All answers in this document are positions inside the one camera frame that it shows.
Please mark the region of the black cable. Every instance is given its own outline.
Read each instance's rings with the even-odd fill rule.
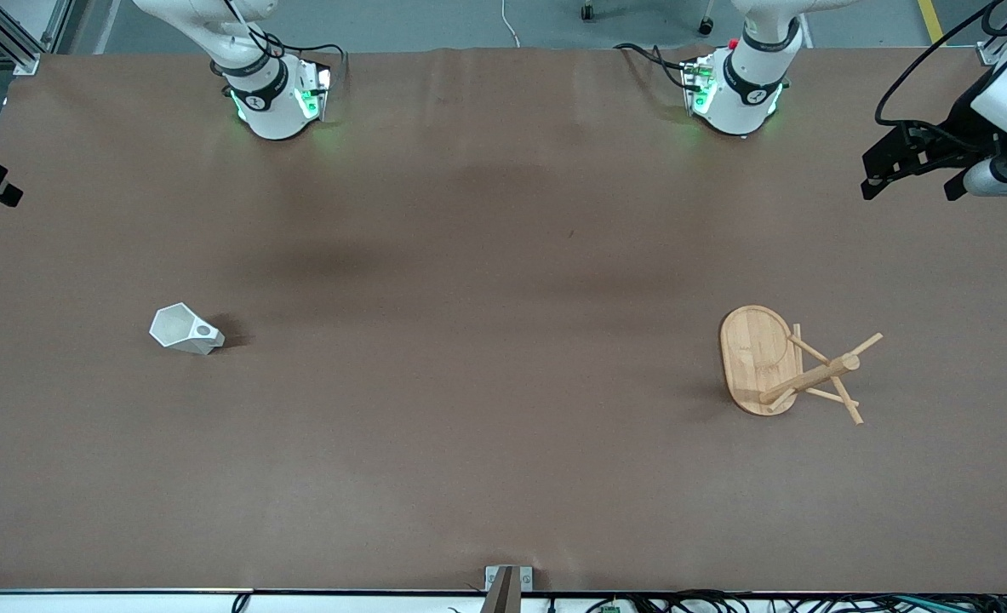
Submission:
[[[670,72],[671,67],[672,69],[681,69],[681,64],[685,61],[689,61],[689,59],[682,59],[682,61],[678,63],[668,62],[666,61],[666,58],[663,57],[663,51],[659,50],[658,45],[652,46],[652,50],[649,52],[646,49],[643,49],[643,47],[635,45],[635,43],[620,42],[619,45],[616,45],[613,49],[636,51],[636,53],[642,55],[646,61],[655,62],[656,64],[663,66],[663,71],[666,72],[666,78],[669,79],[671,83],[674,83],[675,86],[681,87],[682,90],[687,90],[689,92],[699,92],[701,90],[699,89],[699,86],[687,86],[685,83],[678,81],[677,78],[674,78],[674,73]]]
[[[899,78],[896,78],[896,81],[893,82],[893,85],[889,86],[889,90],[885,92],[884,95],[881,96],[881,100],[878,101],[877,107],[874,108],[873,110],[873,121],[877,122],[878,125],[887,125],[887,127],[891,128],[901,127],[907,129],[908,127],[914,127],[922,130],[927,130],[933,132],[934,135],[942,136],[944,139],[947,139],[948,141],[958,145],[958,147],[963,148],[963,150],[970,152],[982,152],[981,147],[978,147],[977,145],[973,145],[971,143],[967,143],[966,141],[959,139],[958,136],[951,135],[951,133],[947,132],[946,130],[939,128],[938,125],[930,124],[930,122],[928,121],[922,121],[918,119],[884,119],[881,116],[882,113],[884,112],[885,104],[888,104],[889,99],[893,97],[893,94],[896,93],[896,90],[899,90],[899,87],[904,85],[904,82],[907,81],[908,74],[911,74],[912,70],[915,70],[916,67],[919,67],[919,64],[921,64],[927,57],[930,57],[931,53],[939,50],[939,48],[942,47],[943,45],[946,45],[946,42],[950,41],[951,38],[954,38],[959,31],[962,31],[964,30],[964,28],[969,27],[974,22],[977,22],[977,19],[980,19],[983,15],[989,13],[991,11],[991,8],[997,7],[997,5],[1001,3],[1002,0],[991,0],[990,3],[987,3],[987,5],[981,8],[981,10],[978,10],[969,17],[966,17],[966,20],[963,20],[963,22],[956,25],[956,27],[953,30],[947,31],[942,38],[939,38],[938,40],[936,40],[936,42],[932,42],[931,45],[927,47],[926,50],[924,50],[922,53],[919,53],[919,57],[915,58],[915,61],[912,61],[910,64],[908,64],[908,67],[904,69],[904,72],[900,73]]]
[[[253,594],[239,594],[239,596],[234,597],[234,603],[231,605],[231,613],[243,613],[247,606],[250,606],[250,597]]]
[[[983,34],[991,36],[1007,36],[1007,28],[1005,28],[1005,30],[999,30],[999,28],[991,25],[991,12],[993,12],[994,9],[997,8],[999,4],[1001,4],[1001,1],[1000,3],[989,4],[988,10],[985,13],[983,13],[983,17],[981,19],[981,28],[983,30]]]

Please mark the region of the brown table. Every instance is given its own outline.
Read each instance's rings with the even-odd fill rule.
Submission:
[[[0,588],[1007,591],[1007,199],[858,194],[914,54],[804,52],[744,141],[619,52],[353,57],[282,143],[199,55],[44,58],[0,125]],[[177,301],[228,348],[160,348]],[[735,408],[753,302],[887,335],[866,426]]]

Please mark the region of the yellow tape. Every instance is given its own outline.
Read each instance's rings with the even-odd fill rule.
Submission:
[[[943,24],[939,22],[939,13],[934,12],[934,3],[930,0],[916,0],[919,3],[919,12],[922,13],[922,23],[926,24],[927,35],[930,42],[939,42],[943,37]]]

